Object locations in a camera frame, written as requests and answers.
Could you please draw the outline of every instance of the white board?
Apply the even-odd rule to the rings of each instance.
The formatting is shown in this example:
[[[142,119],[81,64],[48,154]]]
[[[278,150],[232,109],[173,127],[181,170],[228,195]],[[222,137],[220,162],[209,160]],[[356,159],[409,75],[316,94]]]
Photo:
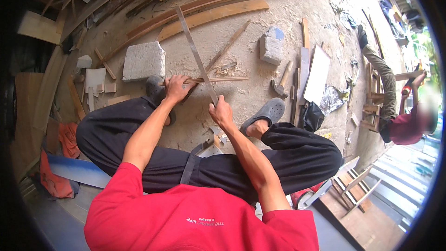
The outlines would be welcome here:
[[[324,96],[324,88],[329,66],[330,57],[321,47],[316,45],[304,92],[304,98],[308,102],[315,102],[316,105],[320,105],[322,96]]]

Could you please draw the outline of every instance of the hand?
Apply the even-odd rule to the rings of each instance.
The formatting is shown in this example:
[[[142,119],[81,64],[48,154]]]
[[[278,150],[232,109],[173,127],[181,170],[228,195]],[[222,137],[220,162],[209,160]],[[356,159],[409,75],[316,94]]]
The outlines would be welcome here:
[[[195,83],[192,82],[183,88],[184,81],[190,78],[190,76],[184,75],[173,75],[170,78],[166,78],[164,80],[167,89],[165,99],[171,101],[174,105],[183,100],[186,97],[187,92],[189,92],[189,90],[195,85]]]
[[[217,107],[214,107],[214,104],[212,103],[209,104],[209,114],[214,122],[218,124],[222,129],[226,129],[229,126],[233,125],[232,109],[231,106],[224,101],[223,95],[219,96]]]

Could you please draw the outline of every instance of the person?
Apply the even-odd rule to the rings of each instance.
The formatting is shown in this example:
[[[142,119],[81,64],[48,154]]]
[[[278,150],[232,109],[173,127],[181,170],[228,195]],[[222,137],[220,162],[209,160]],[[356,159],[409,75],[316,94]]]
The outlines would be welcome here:
[[[285,110],[268,101],[239,131],[219,96],[209,114],[236,155],[198,157],[156,146],[189,77],[146,82],[146,96],[89,113],[77,128],[80,150],[112,175],[90,206],[84,227],[92,250],[318,250],[311,211],[291,210],[285,194],[334,176],[339,149],[328,139],[277,122]],[[270,146],[260,151],[248,138]],[[259,201],[262,221],[250,205]]]
[[[394,142],[400,145],[409,145],[418,142],[423,134],[428,135],[437,127],[438,111],[428,103],[419,103],[418,88],[426,78],[426,70],[417,76],[411,84],[413,108],[405,114],[404,105],[409,96],[407,91],[401,94],[399,114],[397,108],[397,94],[395,75],[386,61],[368,43],[367,35],[362,25],[358,25],[359,43],[364,56],[381,76],[384,89],[384,102],[381,109],[379,131],[385,143]]]

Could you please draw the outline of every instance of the crocs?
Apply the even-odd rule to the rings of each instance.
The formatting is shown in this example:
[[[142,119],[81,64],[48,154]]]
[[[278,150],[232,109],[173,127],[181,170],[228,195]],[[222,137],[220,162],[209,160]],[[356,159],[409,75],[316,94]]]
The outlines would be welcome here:
[[[266,102],[253,117],[245,121],[240,128],[243,135],[246,135],[246,129],[259,119],[268,121],[268,127],[279,121],[285,112],[285,103],[281,98],[273,98]]]
[[[145,82],[145,94],[147,95],[148,99],[156,106],[159,106],[161,104],[161,101],[166,97],[165,86],[158,85],[158,83],[162,81],[163,79],[160,76],[150,76]],[[175,120],[177,119],[174,110],[170,111],[169,117],[170,124],[168,126],[174,124]]]

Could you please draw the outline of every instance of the metal blade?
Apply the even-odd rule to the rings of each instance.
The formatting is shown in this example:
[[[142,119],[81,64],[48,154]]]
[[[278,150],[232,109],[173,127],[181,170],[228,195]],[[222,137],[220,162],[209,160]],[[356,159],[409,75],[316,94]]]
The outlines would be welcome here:
[[[186,20],[184,19],[183,12],[181,11],[180,6],[176,6],[175,10],[177,11],[178,18],[180,19],[181,26],[183,27],[184,34],[186,35],[187,41],[189,42],[190,49],[192,50],[193,56],[195,58],[195,61],[197,62],[198,69],[200,69],[200,73],[202,78],[204,79],[204,83],[206,84],[207,92],[209,93],[210,97],[212,98],[212,101],[214,103],[214,106],[217,106],[218,98],[217,94],[214,91],[214,87],[212,87],[212,84],[209,81],[209,77],[206,73],[206,70],[204,69],[203,62],[201,61],[200,55],[198,54],[197,47],[195,46],[195,43],[192,40],[192,35],[190,34],[189,28],[187,27]]]

